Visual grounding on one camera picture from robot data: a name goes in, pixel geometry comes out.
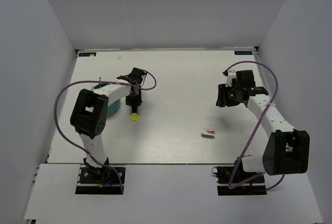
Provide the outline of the yellow black highlighter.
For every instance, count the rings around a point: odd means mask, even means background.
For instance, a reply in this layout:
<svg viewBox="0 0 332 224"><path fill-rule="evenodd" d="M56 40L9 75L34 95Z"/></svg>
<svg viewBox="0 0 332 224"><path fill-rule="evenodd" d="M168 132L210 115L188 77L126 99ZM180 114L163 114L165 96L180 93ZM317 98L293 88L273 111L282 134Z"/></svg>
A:
<svg viewBox="0 0 332 224"><path fill-rule="evenodd" d="M131 109L131 120L132 121L137 121L137 118L138 118L137 109L138 109L138 107L136 107L136 106L133 106Z"/></svg>

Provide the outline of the teal round divided organizer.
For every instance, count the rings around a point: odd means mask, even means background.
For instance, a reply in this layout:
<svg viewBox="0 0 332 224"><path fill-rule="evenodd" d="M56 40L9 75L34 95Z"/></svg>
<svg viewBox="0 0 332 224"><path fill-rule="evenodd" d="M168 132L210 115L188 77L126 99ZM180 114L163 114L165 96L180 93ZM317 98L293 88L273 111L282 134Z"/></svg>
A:
<svg viewBox="0 0 332 224"><path fill-rule="evenodd" d="M93 86L91 88L91 90L96 90L96 89L100 89L100 88L103 88L103 87L106 87L108 86L108 84L106 83L99 83L95 86ZM110 104L107 108L107 115L108 116L112 116L113 114L115 114L118 109L120 108L120 104L121 104L121 101L120 99L118 99L117 101L113 102L112 104Z"/></svg>

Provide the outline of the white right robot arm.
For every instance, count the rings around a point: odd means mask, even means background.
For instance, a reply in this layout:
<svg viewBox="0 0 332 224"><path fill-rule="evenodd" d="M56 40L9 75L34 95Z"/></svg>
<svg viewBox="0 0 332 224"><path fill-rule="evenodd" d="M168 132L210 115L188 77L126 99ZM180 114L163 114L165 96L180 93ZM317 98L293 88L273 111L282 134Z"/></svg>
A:
<svg viewBox="0 0 332 224"><path fill-rule="evenodd" d="M256 86L251 70L225 74L225 84L218 85L216 106L232 107L244 104L258 120L268 137L261 155L237 157L235 178L248 181L253 173L273 175L303 174L308 169L310 136L296 130L270 102L264 87Z"/></svg>

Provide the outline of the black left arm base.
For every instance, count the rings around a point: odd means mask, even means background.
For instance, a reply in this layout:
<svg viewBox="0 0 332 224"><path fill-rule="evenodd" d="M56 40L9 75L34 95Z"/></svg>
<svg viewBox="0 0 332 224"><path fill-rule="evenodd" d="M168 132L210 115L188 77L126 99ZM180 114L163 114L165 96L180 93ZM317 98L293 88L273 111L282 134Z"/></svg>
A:
<svg viewBox="0 0 332 224"><path fill-rule="evenodd" d="M84 165L79 169L75 194L122 195L119 178L113 170L101 177L89 171Z"/></svg>

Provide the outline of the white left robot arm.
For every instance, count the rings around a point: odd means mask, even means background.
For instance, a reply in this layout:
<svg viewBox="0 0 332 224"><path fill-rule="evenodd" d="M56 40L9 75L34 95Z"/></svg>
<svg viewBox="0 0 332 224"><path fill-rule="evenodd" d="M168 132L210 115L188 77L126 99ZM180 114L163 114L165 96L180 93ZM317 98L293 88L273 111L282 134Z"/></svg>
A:
<svg viewBox="0 0 332 224"><path fill-rule="evenodd" d="M102 142L109 108L124 97L126 105L131 107L132 120L136 120L138 107L142 104L140 87L146 76L146 71L135 67L131 73L117 77L115 83L102 83L91 90L82 89L78 95L70 124L79 134L84 149L88 152L84 164L99 182L106 181L110 171L106 167L109 159Z"/></svg>

